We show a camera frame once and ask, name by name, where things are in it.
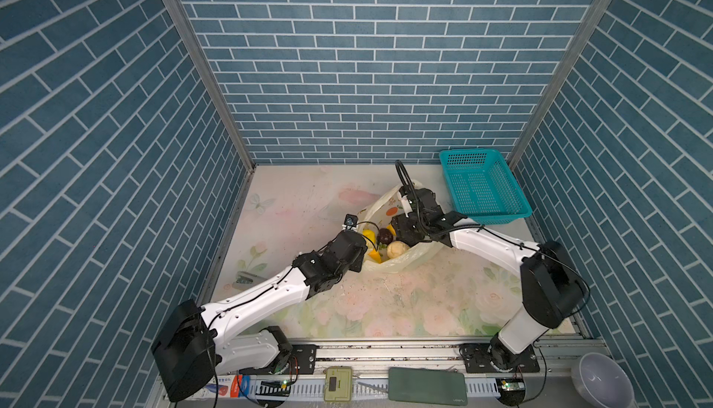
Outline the yellow lemon fruit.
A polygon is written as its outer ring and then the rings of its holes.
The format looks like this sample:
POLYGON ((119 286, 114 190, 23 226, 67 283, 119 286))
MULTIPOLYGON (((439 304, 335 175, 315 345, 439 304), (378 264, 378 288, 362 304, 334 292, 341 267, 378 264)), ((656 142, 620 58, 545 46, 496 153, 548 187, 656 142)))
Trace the yellow lemon fruit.
POLYGON ((376 233, 370 229, 366 229, 362 232, 362 235, 369 241, 374 249, 378 248, 376 233))

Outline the beige pear fruit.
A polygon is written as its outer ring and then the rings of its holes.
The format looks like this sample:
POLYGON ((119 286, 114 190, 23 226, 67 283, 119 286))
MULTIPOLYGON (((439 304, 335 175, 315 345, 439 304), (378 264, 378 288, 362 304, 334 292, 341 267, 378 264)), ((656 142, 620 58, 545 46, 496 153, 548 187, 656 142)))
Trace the beige pear fruit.
POLYGON ((386 248, 388 259, 396 259, 410 250, 410 247, 402 241, 393 241, 386 248))

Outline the yellow translucent plastic bag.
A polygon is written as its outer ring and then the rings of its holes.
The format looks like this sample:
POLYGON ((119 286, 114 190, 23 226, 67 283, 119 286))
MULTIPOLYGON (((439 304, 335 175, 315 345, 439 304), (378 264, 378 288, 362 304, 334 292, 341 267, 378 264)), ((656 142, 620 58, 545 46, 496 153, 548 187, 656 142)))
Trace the yellow translucent plastic bag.
POLYGON ((393 187, 358 213, 358 231, 362 233, 367 230, 378 235, 381 229, 389 229, 393 233, 393 242, 403 243, 408 248, 398 248, 393 252, 393 248, 389 248, 389 243, 377 241, 381 261, 376 261, 376 256, 371 254, 373 245, 367 241, 369 250, 364 256, 363 271, 398 274, 430 261, 445 248, 443 244, 427 242, 424 238, 420 238, 418 230, 408 225, 399 193, 400 188, 401 185, 393 187))

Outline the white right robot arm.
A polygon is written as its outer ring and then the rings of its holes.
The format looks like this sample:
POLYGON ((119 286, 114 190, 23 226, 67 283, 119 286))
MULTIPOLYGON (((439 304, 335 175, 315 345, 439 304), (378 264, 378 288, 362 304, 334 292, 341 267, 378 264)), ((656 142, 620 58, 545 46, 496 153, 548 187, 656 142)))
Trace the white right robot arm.
POLYGON ((473 253, 520 278, 522 306, 492 337, 492 365, 509 371, 547 331, 575 313, 589 288, 556 242, 525 242, 492 231, 457 211, 445 213, 429 189, 401 186, 397 191, 404 212, 392 218, 398 240, 413 247, 439 243, 473 253))

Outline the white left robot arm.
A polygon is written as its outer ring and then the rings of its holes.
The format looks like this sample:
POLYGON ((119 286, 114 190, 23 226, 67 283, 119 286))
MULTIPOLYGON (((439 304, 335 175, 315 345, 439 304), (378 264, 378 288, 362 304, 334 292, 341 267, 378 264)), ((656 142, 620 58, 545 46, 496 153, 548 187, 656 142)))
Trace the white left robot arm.
POLYGON ((219 375, 243 370, 278 372, 293 347, 278 326, 255 335, 246 330, 273 313, 302 303, 360 272, 369 249, 366 237, 343 230, 319 250, 298 255, 292 265, 233 297, 173 309, 152 343, 152 355, 170 402, 182 402, 219 375))

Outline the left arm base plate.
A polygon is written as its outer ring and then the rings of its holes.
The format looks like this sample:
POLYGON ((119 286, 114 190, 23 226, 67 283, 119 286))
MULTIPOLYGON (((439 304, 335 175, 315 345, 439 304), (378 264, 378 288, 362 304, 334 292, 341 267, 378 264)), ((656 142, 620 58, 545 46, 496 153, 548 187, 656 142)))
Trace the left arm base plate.
POLYGON ((278 356, 276 373, 279 375, 313 375, 317 363, 316 344, 295 344, 278 356))

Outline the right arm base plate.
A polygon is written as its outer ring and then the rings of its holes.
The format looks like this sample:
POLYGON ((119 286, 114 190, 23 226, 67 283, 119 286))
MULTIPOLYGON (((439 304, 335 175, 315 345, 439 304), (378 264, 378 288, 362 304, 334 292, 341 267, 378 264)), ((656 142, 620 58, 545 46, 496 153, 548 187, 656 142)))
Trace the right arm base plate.
POLYGON ((468 374, 515 373, 537 374, 540 372, 538 357, 532 345, 520 354, 510 352, 504 346, 490 343, 464 343, 459 354, 468 374))

